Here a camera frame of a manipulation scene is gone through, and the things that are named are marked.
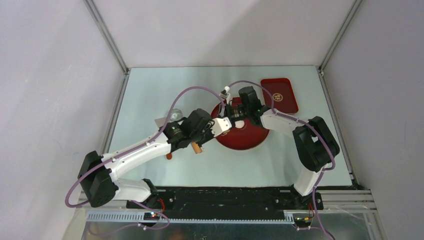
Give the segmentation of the rectangular red tray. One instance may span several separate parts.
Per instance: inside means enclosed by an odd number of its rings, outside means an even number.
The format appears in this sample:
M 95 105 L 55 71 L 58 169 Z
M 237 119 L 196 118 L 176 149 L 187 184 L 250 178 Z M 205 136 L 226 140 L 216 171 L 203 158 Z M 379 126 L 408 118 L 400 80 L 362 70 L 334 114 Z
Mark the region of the rectangular red tray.
M 296 97 L 288 78 L 266 78 L 260 81 L 260 85 L 272 95 L 275 109 L 290 115 L 299 111 Z

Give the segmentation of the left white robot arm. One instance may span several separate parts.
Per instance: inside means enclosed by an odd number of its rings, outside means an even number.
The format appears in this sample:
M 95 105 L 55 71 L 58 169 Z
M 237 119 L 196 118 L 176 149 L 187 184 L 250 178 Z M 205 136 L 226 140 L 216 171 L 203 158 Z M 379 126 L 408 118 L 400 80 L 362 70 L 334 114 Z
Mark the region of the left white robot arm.
M 98 208 L 111 201 L 128 200 L 153 208 L 158 202 L 158 194 L 152 181 L 147 178 L 125 180 L 123 176 L 154 158 L 193 144 L 201 146 L 230 127 L 225 119 L 212 118 L 198 108 L 188 117 L 164 121 L 153 135 L 122 150 L 87 153 L 77 175 L 77 184 L 87 198 L 85 203 Z

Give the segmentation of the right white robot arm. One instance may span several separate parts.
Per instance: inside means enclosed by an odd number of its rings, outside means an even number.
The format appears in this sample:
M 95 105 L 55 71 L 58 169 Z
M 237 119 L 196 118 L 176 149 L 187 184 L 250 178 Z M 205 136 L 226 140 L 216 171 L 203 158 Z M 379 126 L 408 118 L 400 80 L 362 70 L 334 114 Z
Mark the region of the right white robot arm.
M 299 177 L 293 184 L 295 192 L 291 194 L 291 204 L 297 209 L 304 209 L 311 202 L 310 194 L 321 181 L 324 172 L 336 167 L 335 157 L 340 153 L 340 146 L 330 131 L 325 120 L 315 116 L 307 121 L 275 108 L 272 94 L 269 105 L 262 104 L 252 86 L 238 91 L 241 103 L 232 106 L 230 87 L 226 86 L 220 93 L 226 100 L 219 107 L 219 116 L 227 117 L 232 125 L 243 120 L 256 127 L 270 131 L 287 133 L 293 137 L 298 158 L 303 165 Z

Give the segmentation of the wooden double-ended roller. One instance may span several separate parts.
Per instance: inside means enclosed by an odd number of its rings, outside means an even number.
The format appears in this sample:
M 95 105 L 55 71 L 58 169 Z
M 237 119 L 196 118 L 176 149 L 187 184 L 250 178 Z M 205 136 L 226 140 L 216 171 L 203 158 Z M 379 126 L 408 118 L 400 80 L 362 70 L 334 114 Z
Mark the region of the wooden double-ended roller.
M 203 145 L 213 139 L 216 139 L 219 136 L 224 136 L 228 133 L 228 131 L 225 131 L 221 134 L 214 135 L 214 133 L 211 130 L 208 130 L 199 136 L 195 137 L 191 142 L 191 147 L 193 148 L 194 152 L 196 154 L 200 154 L 204 151 Z

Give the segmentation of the round red plate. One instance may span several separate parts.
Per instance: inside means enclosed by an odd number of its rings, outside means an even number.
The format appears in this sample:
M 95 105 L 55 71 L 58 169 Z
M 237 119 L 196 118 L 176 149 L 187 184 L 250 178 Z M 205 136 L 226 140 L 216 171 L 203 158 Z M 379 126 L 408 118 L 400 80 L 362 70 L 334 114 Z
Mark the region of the round red plate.
M 229 149 L 243 151 L 257 147 L 268 137 L 268 129 L 254 126 L 248 119 L 243 121 L 242 128 L 232 128 L 227 134 L 219 135 L 215 139 Z

